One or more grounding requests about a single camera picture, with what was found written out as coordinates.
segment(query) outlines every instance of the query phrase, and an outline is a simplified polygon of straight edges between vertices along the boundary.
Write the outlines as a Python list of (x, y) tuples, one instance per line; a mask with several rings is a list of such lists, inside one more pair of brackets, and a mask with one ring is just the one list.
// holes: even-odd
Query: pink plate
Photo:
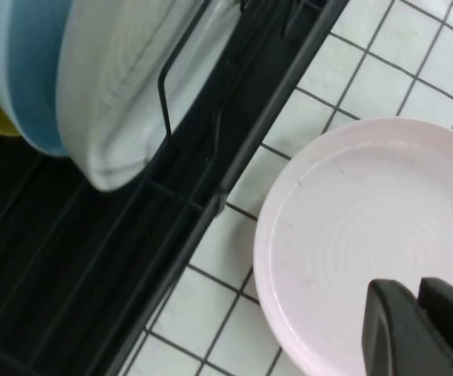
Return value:
[(359, 121), (280, 174), (259, 218), (255, 282), (283, 350), (311, 376), (364, 375), (370, 280), (453, 284), (453, 131)]

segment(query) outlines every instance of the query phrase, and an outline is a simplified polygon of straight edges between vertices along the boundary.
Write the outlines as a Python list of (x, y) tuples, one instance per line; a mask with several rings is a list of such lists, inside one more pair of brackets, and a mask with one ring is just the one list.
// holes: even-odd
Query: dish rack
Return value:
[(0, 376), (116, 375), (346, 0), (240, 1), (200, 95), (137, 179), (95, 191), (70, 161), (0, 140)]

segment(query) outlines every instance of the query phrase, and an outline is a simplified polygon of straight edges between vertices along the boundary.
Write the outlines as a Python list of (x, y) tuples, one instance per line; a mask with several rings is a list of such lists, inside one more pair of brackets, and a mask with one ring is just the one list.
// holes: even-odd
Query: tile floor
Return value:
[(453, 128), (453, 0), (350, 0), (134, 348), (124, 376), (298, 376), (263, 318), (256, 216), (307, 143), (359, 118)]

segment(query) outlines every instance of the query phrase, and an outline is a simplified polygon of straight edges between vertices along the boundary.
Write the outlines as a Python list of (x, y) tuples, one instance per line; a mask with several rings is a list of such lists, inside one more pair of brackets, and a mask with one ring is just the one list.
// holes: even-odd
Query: black object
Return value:
[(242, 1), (194, 105), (114, 193), (0, 140), (0, 376), (117, 374), (345, 4)]
[(424, 278), (417, 301), (396, 281), (373, 280), (362, 347), (368, 376), (453, 376), (453, 287)]

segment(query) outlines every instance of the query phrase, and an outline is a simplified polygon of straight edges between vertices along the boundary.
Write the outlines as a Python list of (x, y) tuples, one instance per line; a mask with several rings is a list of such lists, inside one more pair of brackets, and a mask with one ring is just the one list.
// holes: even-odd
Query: drying rack tray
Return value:
[(345, 3), (243, 3), (186, 117), (114, 193), (0, 139), (0, 376), (120, 371)]

